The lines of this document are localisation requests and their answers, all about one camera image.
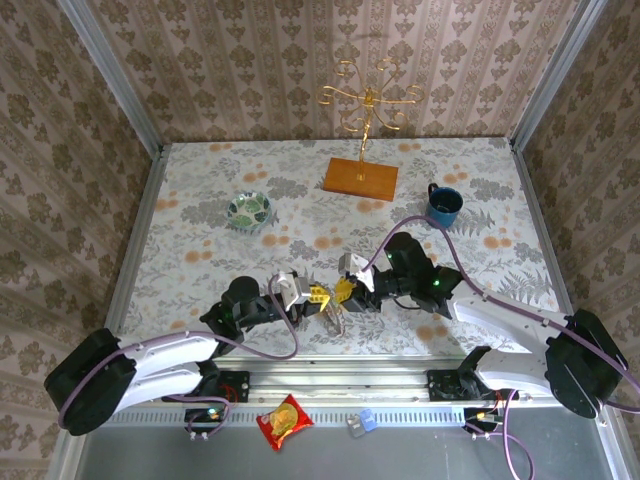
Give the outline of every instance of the blue mug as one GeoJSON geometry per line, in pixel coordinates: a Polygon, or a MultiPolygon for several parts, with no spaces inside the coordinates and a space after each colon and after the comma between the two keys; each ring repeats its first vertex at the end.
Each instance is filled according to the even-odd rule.
{"type": "Polygon", "coordinates": [[[462,209],[462,195],[453,188],[438,187],[437,183],[429,185],[429,204],[427,217],[435,220],[444,228],[448,228],[462,209]]]}

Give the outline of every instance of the red snack bag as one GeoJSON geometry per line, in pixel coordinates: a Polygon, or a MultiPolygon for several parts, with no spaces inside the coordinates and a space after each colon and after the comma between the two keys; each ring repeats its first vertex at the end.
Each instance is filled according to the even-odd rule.
{"type": "Polygon", "coordinates": [[[273,412],[258,417],[257,421],[269,445],[276,452],[280,450],[288,435],[313,425],[291,394],[273,412]]]}

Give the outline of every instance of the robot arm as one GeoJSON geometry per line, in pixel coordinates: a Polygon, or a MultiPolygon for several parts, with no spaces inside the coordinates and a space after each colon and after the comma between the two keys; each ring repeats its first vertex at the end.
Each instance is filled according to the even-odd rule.
{"type": "Polygon", "coordinates": [[[488,289],[480,294],[457,270],[434,266],[420,243],[406,232],[396,233],[385,246],[391,269],[375,266],[368,272],[352,271],[363,259],[347,254],[339,267],[345,274],[336,286],[336,299],[350,312],[379,312],[382,302],[408,295],[430,313],[468,322],[496,332],[530,353],[507,353],[477,347],[458,369],[453,390],[465,398],[482,398],[491,390],[512,389],[552,394],[578,415],[594,418],[613,393],[621,376],[599,357],[564,333],[540,324],[526,312],[543,315],[627,368],[627,362],[594,314],[549,312],[517,302],[488,289]],[[488,301],[488,297],[497,299],[488,301]]]}
{"type": "MultiPolygon", "coordinates": [[[[329,301],[328,292],[309,285],[295,272],[280,273],[277,282],[280,293],[274,299],[294,328],[303,316],[322,311],[329,301]]],[[[45,389],[62,413],[61,423],[72,435],[88,433],[120,410],[156,398],[221,396],[222,372],[213,359],[241,344],[244,333],[256,325],[281,318],[271,296],[260,296],[253,278],[239,277],[229,284],[220,302],[200,317],[213,335],[182,332],[127,342],[103,328],[89,335],[49,374],[45,389]],[[219,339],[228,339],[234,345],[219,339]],[[87,381],[94,369],[96,373],[87,381]]]]}

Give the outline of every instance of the wooden block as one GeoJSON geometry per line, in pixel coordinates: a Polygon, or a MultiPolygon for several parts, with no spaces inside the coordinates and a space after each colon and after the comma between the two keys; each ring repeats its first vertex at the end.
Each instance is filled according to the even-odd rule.
{"type": "Polygon", "coordinates": [[[364,164],[364,181],[357,178],[358,162],[332,158],[329,162],[323,190],[391,202],[396,193],[398,167],[364,164]]]}

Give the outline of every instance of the patterned wallpaper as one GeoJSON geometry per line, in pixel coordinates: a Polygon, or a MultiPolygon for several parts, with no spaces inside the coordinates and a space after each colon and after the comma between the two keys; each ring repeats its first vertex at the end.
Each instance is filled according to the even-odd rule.
{"type": "MultiPolygon", "coordinates": [[[[639,375],[640,1],[609,2],[525,159],[573,303],[600,315],[639,375]]],[[[640,420],[627,420],[640,452],[640,420]]]]}
{"type": "Polygon", "coordinates": [[[150,160],[55,2],[0,1],[0,478],[44,478],[45,376],[99,327],[150,160]]]}
{"type": "MultiPolygon", "coordinates": [[[[90,0],[165,143],[349,137],[319,106],[333,65],[399,62],[425,87],[398,136],[513,131],[577,0],[90,0]]],[[[342,84],[358,90],[358,76],[342,84]]],[[[387,115],[393,115],[387,109],[387,115]]],[[[395,136],[375,128],[377,136],[395,136]]]]}

